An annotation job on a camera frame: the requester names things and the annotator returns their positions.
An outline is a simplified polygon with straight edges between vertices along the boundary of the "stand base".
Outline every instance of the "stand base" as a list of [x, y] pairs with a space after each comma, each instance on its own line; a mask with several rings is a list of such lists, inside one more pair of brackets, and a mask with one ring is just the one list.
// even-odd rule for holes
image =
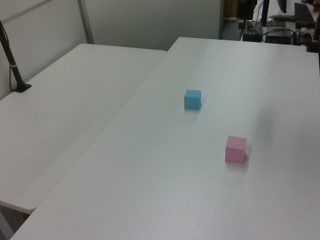
[[319, 53], [320, 43], [318, 41], [312, 41], [309, 46], [306, 46], [308, 53]]
[[23, 93], [25, 90], [28, 90], [29, 88], [31, 88], [31, 85], [25, 83], [23, 87], [19, 87], [19, 88], [17, 87], [15, 89], [13, 89], [12, 91], [17, 92], [17, 93]]

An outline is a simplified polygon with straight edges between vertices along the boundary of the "floor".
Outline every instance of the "floor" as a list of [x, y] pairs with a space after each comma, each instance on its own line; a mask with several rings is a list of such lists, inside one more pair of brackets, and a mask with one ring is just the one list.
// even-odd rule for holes
[[[1, 213], [7, 220], [8, 224], [10, 225], [13, 232], [18, 231], [18, 229], [22, 226], [22, 224], [27, 220], [29, 217], [28, 214], [22, 213], [20, 211], [16, 211], [7, 207], [0, 208]], [[6, 240], [3, 233], [0, 231], [0, 240]]]

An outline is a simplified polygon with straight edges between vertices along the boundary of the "white table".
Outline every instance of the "white table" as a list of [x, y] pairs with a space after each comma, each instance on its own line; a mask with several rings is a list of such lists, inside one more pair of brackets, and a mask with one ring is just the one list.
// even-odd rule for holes
[[0, 205], [30, 214], [165, 51], [81, 44], [0, 101]]
[[319, 123], [317, 54], [179, 38], [12, 239], [319, 239]]

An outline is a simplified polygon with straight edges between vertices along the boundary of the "blue cube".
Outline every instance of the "blue cube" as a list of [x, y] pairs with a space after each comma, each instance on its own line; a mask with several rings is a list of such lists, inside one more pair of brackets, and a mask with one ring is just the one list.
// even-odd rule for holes
[[184, 109], [199, 110], [201, 108], [201, 91], [187, 90], [184, 95]]

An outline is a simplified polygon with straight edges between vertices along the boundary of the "black stand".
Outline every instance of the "black stand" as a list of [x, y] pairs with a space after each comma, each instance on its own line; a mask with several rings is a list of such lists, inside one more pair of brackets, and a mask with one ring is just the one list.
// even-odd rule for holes
[[310, 43], [309, 46], [306, 47], [306, 51], [308, 53], [320, 53], [319, 37], [320, 37], [320, 13], [319, 13], [318, 19], [316, 20], [312, 42]]
[[4, 26], [2, 25], [1, 21], [0, 21], [0, 41], [16, 80], [16, 88], [13, 91], [18, 93], [23, 93], [25, 90], [31, 88], [31, 85], [24, 83], [24, 81], [21, 78], [15, 58], [11, 52], [9, 42], [5, 34]]

